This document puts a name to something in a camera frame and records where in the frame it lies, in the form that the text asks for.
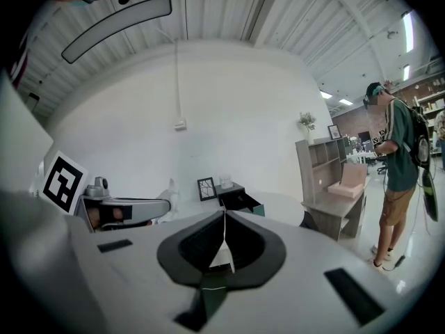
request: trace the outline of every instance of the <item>baseball cap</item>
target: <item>baseball cap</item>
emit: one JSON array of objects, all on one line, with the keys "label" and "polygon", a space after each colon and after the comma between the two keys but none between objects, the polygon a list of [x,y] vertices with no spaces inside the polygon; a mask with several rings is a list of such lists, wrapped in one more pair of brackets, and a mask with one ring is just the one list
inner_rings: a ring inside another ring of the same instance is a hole
[{"label": "baseball cap", "polygon": [[374,93],[374,91],[376,90],[376,88],[380,86],[383,90],[384,88],[382,87],[382,84],[380,84],[378,81],[375,83],[371,83],[369,84],[368,88],[366,89],[366,96],[367,97],[372,97],[373,95],[376,95],[377,93]]}]

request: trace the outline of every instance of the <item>man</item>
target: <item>man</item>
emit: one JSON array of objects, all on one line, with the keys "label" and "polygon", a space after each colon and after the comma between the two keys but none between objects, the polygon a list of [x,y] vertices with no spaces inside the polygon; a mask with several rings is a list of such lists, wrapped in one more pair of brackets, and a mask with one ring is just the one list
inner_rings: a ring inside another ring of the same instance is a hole
[{"label": "man", "polygon": [[437,133],[438,147],[442,149],[442,170],[445,172],[445,109],[437,114],[434,120],[434,131]]},{"label": "man", "polygon": [[27,54],[35,32],[33,18],[47,0],[2,0],[0,9],[5,13],[4,26],[8,29],[3,41],[0,68],[5,67],[12,83],[17,87],[26,69]]},{"label": "man", "polygon": [[382,271],[382,261],[391,259],[391,252],[400,239],[406,223],[406,213],[416,189],[419,170],[404,144],[414,146],[414,127],[407,105],[393,97],[380,83],[371,83],[366,90],[369,108],[378,108],[387,119],[385,141],[375,148],[376,154],[387,156],[388,186],[380,217],[378,247],[371,249],[375,258],[370,264]]}]

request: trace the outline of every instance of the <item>picture frame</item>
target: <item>picture frame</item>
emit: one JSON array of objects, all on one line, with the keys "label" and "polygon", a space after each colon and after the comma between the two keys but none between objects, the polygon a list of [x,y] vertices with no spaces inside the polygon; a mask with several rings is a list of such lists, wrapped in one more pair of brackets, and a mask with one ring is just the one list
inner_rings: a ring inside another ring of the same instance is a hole
[{"label": "picture frame", "polygon": [[331,140],[339,140],[340,138],[342,138],[339,127],[337,125],[330,125],[327,127],[327,129],[329,130]]},{"label": "picture frame", "polygon": [[197,181],[197,190],[200,193],[200,200],[203,202],[204,200],[214,199],[216,198],[216,189],[215,184],[213,183],[213,178],[202,178]]}]

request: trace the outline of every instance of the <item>light fixture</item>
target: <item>light fixture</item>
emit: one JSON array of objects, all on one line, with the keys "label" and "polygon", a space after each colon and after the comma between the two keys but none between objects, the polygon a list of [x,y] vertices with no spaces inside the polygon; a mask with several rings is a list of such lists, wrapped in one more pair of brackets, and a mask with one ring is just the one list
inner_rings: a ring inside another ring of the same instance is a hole
[{"label": "light fixture", "polygon": [[349,100],[346,99],[342,99],[340,100],[341,103],[346,104],[346,105],[352,105],[353,103],[351,103]]},{"label": "light fixture", "polygon": [[408,80],[410,78],[410,65],[407,64],[405,67],[403,67],[403,81]]},{"label": "light fixture", "polygon": [[65,48],[62,52],[62,57],[69,64],[72,64],[85,52],[115,33],[141,22],[171,13],[171,0],[145,0],[135,3],[92,25]]},{"label": "light fixture", "polygon": [[405,25],[406,52],[408,53],[414,48],[414,32],[412,30],[411,13],[406,13],[403,16],[403,24]]},{"label": "light fixture", "polygon": [[321,94],[321,96],[324,97],[325,99],[329,99],[329,98],[332,96],[331,94],[327,94],[327,93],[325,93],[325,92],[322,92],[321,90],[320,90],[320,94]]}]

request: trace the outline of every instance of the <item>potted plant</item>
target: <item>potted plant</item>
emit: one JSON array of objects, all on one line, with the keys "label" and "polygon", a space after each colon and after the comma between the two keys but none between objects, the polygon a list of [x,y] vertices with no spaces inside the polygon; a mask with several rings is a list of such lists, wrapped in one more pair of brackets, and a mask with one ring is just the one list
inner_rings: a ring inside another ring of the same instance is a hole
[{"label": "potted plant", "polygon": [[308,144],[312,144],[311,130],[315,130],[315,117],[311,113],[300,113],[298,124],[303,126],[303,131]]}]

